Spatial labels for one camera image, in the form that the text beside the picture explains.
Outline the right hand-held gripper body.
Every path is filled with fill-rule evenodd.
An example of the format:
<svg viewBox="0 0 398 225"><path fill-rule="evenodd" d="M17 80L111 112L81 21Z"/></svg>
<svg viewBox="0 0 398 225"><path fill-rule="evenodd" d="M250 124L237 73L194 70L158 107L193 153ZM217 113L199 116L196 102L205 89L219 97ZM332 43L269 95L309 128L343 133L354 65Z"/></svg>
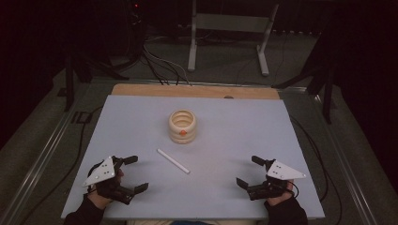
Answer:
<svg viewBox="0 0 398 225"><path fill-rule="evenodd" d="M267 165L263 166L266 170L266 180L260 185L246 189L251 201L279 197L286 191L288 180L306 177L305 173L299 172L276 159L266 159L266 161Z"/></svg>

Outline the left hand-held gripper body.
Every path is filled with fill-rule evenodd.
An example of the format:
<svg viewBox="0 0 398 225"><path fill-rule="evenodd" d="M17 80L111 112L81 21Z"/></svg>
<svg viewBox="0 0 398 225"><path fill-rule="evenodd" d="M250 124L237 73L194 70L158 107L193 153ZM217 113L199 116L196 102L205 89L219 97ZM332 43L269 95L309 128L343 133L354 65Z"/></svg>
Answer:
<svg viewBox="0 0 398 225"><path fill-rule="evenodd" d="M95 185L100 196L129 204L134 196L134 191L122 187L118 181L119 169L124 164L123 159L115 156L107 157L94 165L84 180L83 186L90 188Z"/></svg>

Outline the white pen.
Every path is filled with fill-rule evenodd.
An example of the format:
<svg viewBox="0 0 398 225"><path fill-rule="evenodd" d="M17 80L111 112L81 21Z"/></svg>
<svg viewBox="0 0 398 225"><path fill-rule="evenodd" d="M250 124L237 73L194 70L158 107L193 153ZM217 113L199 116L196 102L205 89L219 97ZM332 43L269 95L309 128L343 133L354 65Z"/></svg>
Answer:
<svg viewBox="0 0 398 225"><path fill-rule="evenodd" d="M183 166L181 163L179 163L177 160L169 156L167 153L162 151L161 149L157 149L157 152L162 155L164 158L166 158L168 161L170 161L172 164L174 164L176 167L178 167L182 172L185 174L189 174L191 171L187 169L185 166Z"/></svg>

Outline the cream ribbed pen holder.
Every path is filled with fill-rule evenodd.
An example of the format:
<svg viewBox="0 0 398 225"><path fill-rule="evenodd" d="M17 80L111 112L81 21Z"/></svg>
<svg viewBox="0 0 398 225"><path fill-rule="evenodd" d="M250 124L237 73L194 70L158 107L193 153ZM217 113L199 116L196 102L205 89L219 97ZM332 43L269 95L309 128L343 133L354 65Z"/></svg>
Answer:
<svg viewBox="0 0 398 225"><path fill-rule="evenodd" d="M196 116L189 110L177 110L169 116L168 134L174 143L191 143L196 137L196 128Z"/></svg>

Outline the person's right hand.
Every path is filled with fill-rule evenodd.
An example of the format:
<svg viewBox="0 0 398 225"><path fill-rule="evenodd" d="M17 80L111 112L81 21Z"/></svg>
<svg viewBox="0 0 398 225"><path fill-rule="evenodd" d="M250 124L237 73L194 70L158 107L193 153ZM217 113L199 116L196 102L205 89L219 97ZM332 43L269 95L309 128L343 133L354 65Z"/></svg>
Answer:
<svg viewBox="0 0 398 225"><path fill-rule="evenodd" d="M292 180L288 180L287 181L287 185L286 185L286 191L279 197L267 198L267 203L270 206L275 206L275 205L277 205L279 203L282 203L284 201L287 201L287 200L291 199L294 196L293 186L294 186L293 181Z"/></svg>

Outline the person's left hand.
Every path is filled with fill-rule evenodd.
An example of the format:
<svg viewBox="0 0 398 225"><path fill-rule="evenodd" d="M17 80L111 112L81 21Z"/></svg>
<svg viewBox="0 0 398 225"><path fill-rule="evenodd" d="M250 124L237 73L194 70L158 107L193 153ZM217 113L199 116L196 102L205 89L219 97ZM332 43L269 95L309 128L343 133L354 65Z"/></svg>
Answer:
<svg viewBox="0 0 398 225"><path fill-rule="evenodd" d="M90 187L90 190L86 195L86 198L89 201L91 201L100 210L104 210L110 203L114 201L113 199L100 196L97 192L97 188L95 185L92 185Z"/></svg>

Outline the light grey table mat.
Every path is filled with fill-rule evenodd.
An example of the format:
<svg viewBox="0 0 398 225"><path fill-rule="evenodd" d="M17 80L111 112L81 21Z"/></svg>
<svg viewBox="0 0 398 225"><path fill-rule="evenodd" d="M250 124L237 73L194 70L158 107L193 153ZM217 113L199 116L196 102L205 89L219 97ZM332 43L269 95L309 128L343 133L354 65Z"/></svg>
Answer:
<svg viewBox="0 0 398 225"><path fill-rule="evenodd" d="M177 110L196 116L195 139L173 142L168 120ZM185 174L157 152L161 149L191 172ZM195 97L107 97L63 212L75 211L83 182L109 156L137 156L124 167L124 187L148 183L130 204L112 203L110 219L262 219L262 201L251 201L236 183L264 181L252 156L276 159L302 173L309 169L285 105L280 100Z"/></svg>

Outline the black metal stand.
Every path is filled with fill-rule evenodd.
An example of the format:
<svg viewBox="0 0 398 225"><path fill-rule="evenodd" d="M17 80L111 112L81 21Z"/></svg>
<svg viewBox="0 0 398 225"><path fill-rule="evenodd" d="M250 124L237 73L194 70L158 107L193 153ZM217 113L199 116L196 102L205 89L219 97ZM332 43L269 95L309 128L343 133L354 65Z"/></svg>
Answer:
<svg viewBox="0 0 398 225"><path fill-rule="evenodd" d="M128 79L127 77L119 75L110 67L107 67L101 62L94 60L83 52L77 52L74 50L67 51L65 55L65 112L68 112L71 109L75 99L74 75L77 75L78 79L82 83L90 83L92 80L92 75L88 72L89 68L98 69L116 80L126 81Z"/></svg>
<svg viewBox="0 0 398 225"><path fill-rule="evenodd" d="M322 115L328 124L331 123L330 108L334 77L334 68L332 66L333 55L328 49L328 31L323 31L318 36L314 48L309 54L301 72L282 83L273 84L276 89L285 89L295 83L312 78L306 87L309 95L316 96L323 91Z"/></svg>

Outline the black equipment tower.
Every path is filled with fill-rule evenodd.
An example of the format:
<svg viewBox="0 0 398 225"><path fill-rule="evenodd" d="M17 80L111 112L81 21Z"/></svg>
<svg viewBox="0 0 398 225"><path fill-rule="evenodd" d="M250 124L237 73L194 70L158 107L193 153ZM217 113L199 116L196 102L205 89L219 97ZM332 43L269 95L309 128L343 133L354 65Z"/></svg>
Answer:
<svg viewBox="0 0 398 225"><path fill-rule="evenodd" d="M145 15L142 0L124 0L128 27L128 57L131 64L141 56L145 41Z"/></svg>

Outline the metal floor rail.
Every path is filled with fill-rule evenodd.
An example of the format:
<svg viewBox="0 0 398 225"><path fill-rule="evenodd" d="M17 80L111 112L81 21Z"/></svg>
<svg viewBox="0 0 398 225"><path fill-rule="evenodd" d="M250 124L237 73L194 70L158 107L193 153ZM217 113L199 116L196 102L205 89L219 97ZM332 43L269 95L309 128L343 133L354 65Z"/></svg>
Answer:
<svg viewBox="0 0 398 225"><path fill-rule="evenodd" d="M63 224L84 135L91 129L72 119L100 104L83 95L65 112L65 100L50 94L27 117L0 151L0 225Z"/></svg>
<svg viewBox="0 0 398 225"><path fill-rule="evenodd" d="M340 96L332 100L331 122L322 115L323 101L310 97L318 120L331 141L331 152L349 191L349 199L360 215L361 225L398 225L398 194Z"/></svg>

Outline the white metal stand frame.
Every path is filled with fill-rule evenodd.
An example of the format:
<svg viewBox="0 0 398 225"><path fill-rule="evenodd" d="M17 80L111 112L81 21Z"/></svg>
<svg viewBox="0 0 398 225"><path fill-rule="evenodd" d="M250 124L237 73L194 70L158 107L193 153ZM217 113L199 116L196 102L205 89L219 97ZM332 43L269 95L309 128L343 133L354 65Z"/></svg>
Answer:
<svg viewBox="0 0 398 225"><path fill-rule="evenodd" d="M261 74L265 77L269 75L265 50L279 9L279 3L272 4L272 9L267 17L252 17L199 13L197 11L197 0L191 1L191 46L188 60L188 71L195 71L197 53L196 31L198 29L202 29L210 31L262 33L263 40L256 47L256 53Z"/></svg>

